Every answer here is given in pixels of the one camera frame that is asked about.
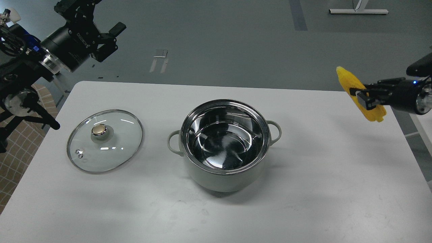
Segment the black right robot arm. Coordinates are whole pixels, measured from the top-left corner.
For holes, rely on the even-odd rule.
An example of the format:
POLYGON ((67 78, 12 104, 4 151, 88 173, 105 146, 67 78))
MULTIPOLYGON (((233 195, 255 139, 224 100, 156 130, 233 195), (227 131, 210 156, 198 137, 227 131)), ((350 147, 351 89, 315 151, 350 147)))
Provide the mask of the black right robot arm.
POLYGON ((431 74, 432 54, 429 53, 406 68, 406 75, 414 77, 414 80, 399 77, 378 80, 363 87, 349 85, 348 94, 367 111, 381 105, 424 115, 432 107, 431 74))

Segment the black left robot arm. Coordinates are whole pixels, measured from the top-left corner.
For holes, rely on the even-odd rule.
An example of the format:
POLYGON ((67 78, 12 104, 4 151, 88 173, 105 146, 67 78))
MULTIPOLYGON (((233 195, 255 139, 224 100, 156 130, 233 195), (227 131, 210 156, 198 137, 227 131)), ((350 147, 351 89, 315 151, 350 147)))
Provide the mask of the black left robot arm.
POLYGON ((74 72, 89 57, 98 62, 117 51, 117 37, 125 29, 118 22, 102 33, 93 22, 98 0, 61 0, 54 11, 66 23, 45 40, 39 40, 18 24, 21 17, 13 8, 1 13, 1 52, 10 60, 1 64, 1 121, 12 120, 1 128, 1 153, 7 151, 7 138, 24 120, 60 128, 56 119, 39 103, 32 85, 40 78, 52 81, 62 69, 74 72))

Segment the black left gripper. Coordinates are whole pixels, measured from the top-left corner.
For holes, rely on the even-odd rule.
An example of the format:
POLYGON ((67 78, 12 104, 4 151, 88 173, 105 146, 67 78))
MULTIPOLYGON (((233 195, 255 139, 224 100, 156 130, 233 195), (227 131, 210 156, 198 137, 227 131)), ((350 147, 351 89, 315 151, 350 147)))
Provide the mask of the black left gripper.
POLYGON ((117 37, 126 25, 118 22, 107 33, 100 33, 93 22, 94 10, 100 0, 61 0, 54 11, 66 23, 45 40, 41 46, 56 57, 64 69, 74 72, 90 56, 98 62, 118 50, 117 37))

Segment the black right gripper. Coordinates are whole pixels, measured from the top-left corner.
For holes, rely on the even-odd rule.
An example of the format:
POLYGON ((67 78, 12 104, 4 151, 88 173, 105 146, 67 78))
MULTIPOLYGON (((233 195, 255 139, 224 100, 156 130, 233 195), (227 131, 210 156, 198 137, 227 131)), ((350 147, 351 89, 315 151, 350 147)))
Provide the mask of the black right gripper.
POLYGON ((389 105, 392 108, 424 115, 431 111, 431 80, 406 80, 404 77, 382 79, 363 84, 359 80, 349 83, 349 95, 367 111, 389 105))

